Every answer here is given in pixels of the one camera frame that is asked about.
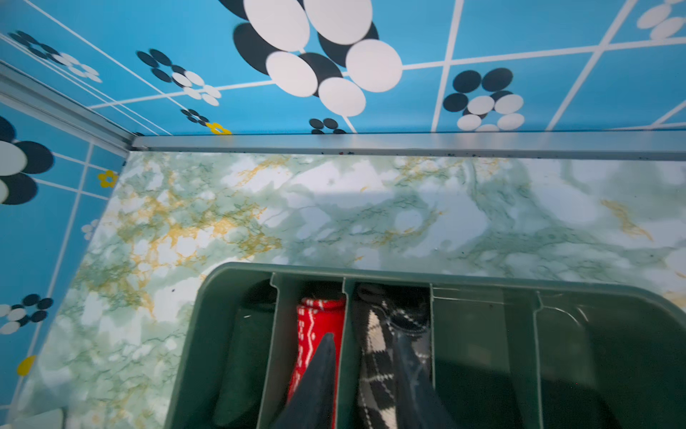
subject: white circle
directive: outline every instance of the white circle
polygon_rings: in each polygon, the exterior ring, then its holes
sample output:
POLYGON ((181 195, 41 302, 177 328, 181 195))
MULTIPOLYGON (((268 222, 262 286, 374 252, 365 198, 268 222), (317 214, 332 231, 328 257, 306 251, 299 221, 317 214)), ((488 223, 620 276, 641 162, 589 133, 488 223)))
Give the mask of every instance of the white circle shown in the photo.
POLYGON ((298 0, 244 0, 255 31, 277 49, 299 51, 309 41, 309 22, 298 0))
POLYGON ((523 105, 524 99, 520 95, 507 94, 495 102, 495 111, 507 115, 518 111, 523 105))
POLYGON ((10 335, 19 329, 19 322, 7 322, 0 327, 0 334, 10 335))
POLYGON ((361 40, 353 45, 345 58, 350 78, 360 88, 383 93, 393 88, 403 76, 400 55, 380 40, 361 40))
POLYGON ((476 131, 492 132, 492 131, 500 131, 500 128, 498 128, 495 124, 484 124, 484 125, 480 126, 479 128, 477 128, 476 131))
POLYGON ((66 66, 70 66, 70 65, 71 65, 71 63, 69 62, 69 60, 67 60, 65 57, 63 57, 63 56, 61 56, 61 55, 52 54, 52 58, 55 58, 57 61, 61 62, 62 64, 66 65, 66 66))
POLYGON ((183 86, 193 86, 193 84, 191 83, 191 81, 190 81, 186 76, 184 76, 184 75, 181 74, 181 73, 173 72, 173 73, 171 74, 171 77, 172 77, 175 81, 177 81, 177 82, 179 83, 179 85, 183 85, 183 86))
POLYGON ((273 52, 267 57, 267 73, 290 95, 309 97, 317 91, 317 75, 302 58, 289 52, 273 52))
POLYGON ((498 119, 498 128, 505 131, 516 130, 524 123, 524 116, 519 113, 511 113, 498 119))
POLYGON ((684 25, 684 18, 680 16, 674 16, 665 21, 659 23, 650 32, 650 38, 652 40, 660 40, 667 38, 676 34, 677 31, 681 30, 684 25))
POLYGON ((336 115, 347 117, 359 115, 367 105, 359 86, 344 78, 329 78, 322 82, 319 99, 336 115))
POLYGON ((79 76, 80 78, 85 78, 85 77, 86 77, 86 74, 85 74, 83 71, 80 71, 79 69, 77 69, 77 68, 74 67, 74 66, 69 67, 69 71, 70 71, 71 73, 74 73, 76 76, 79 76))
POLYGON ((493 104, 495 104, 495 102, 489 95, 480 95, 467 104, 467 109, 474 115, 483 115, 484 113, 490 112, 493 108, 493 104))
POLYGON ((202 87, 202 90, 209 95, 212 95, 214 98, 222 98, 222 93, 220 93, 219 90, 212 85, 205 85, 202 87))
POLYGON ((664 21, 672 13, 672 7, 668 4, 657 5, 654 8, 646 10, 638 21, 636 26, 641 30, 654 27, 664 21))
POLYGON ((0 176, 11 176, 24 170, 28 159, 22 149, 0 140, 0 176))
POLYGON ((74 58, 73 56, 71 56, 71 55, 69 55, 69 54, 65 54, 64 52, 60 52, 60 55, 61 55, 65 60, 69 61, 71 64, 77 64, 77 65, 78 65, 78 64, 81 64, 81 63, 79 62, 79 60, 77 60, 76 58, 74 58))
POLYGON ((465 115, 458 120, 458 128, 462 131, 474 131, 481 125, 481 118, 477 115, 465 115))
POLYGON ((5 182, 0 181, 0 204, 5 202, 8 195, 10 195, 10 190, 7 188, 7 185, 5 185, 5 182))
POLYGON ((7 319, 10 321, 17 321, 24 316, 26 316, 26 310, 23 308, 15 308, 7 315, 7 319))
POLYGON ((183 92, 186 93, 186 95, 190 95, 192 98, 195 98, 196 100, 199 100, 202 98, 198 90, 195 90, 191 88, 190 86, 184 86, 183 87, 183 92))
POLYGON ((212 95, 202 94, 202 99, 205 100, 207 104, 211 104, 212 106, 219 106, 219 102, 212 95))
POLYGON ((202 86, 205 84, 205 81, 197 73, 186 70, 183 72, 183 74, 188 78, 188 80, 190 80, 198 86, 202 86))
POLYGON ((371 0, 305 0, 305 10, 319 34, 339 45, 362 40, 372 25, 371 0))
POLYGON ((100 73, 97 72, 94 68, 92 68, 89 65, 81 64, 81 68, 86 71, 86 73, 90 73, 96 76, 100 76, 100 73))

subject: green and gold marble surface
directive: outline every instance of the green and gold marble surface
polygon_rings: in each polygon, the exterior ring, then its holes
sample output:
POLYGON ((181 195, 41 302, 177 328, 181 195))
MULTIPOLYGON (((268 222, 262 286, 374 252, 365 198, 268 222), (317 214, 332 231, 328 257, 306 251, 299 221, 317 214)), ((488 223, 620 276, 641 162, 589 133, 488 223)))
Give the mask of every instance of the green and gold marble surface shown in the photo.
POLYGON ((134 152, 19 415, 160 428, 229 261, 626 283, 686 309, 686 163, 134 152))

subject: red patterned sock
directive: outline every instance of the red patterned sock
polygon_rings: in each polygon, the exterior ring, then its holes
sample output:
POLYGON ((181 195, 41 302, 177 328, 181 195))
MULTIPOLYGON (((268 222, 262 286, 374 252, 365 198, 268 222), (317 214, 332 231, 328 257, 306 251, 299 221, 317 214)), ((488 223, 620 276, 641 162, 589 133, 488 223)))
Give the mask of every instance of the red patterned sock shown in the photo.
MULTIPOLYGON (((325 334, 333 334, 333 342, 336 346, 336 383, 338 386, 338 361, 341 352, 341 340, 343 337, 343 322, 345 319, 345 297, 341 299, 312 299, 303 298, 298 305, 298 359, 293 368, 291 384, 288 389, 288 400, 295 393, 300 380, 307 370, 312 356, 314 356, 319 342, 325 334)), ((335 422, 333 416, 331 427, 335 422)))

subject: green plastic organizer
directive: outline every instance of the green plastic organizer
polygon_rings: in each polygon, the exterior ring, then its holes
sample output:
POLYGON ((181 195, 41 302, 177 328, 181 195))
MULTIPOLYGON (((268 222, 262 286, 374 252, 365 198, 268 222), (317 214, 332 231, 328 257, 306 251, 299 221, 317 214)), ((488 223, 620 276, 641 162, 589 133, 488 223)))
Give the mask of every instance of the green plastic organizer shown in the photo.
POLYGON ((464 428, 686 427, 686 314, 630 286, 229 263, 203 283, 193 309, 165 429, 216 428, 213 412, 241 298, 277 289, 258 419, 285 404, 297 354, 296 305, 316 281, 348 297, 336 427, 361 427, 355 409, 360 349, 351 297, 358 282, 431 294, 436 392, 464 428))

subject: blue patterned wall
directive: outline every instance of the blue patterned wall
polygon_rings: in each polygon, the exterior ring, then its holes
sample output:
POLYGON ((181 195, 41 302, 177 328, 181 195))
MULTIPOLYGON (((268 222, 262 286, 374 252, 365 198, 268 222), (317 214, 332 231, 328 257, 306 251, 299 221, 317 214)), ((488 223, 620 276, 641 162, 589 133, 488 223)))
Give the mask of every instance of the blue patterned wall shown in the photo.
POLYGON ((124 158, 0 104, 0 421, 38 354, 124 158))
POLYGON ((143 135, 686 128, 682 0, 0 11, 3 61, 143 135))

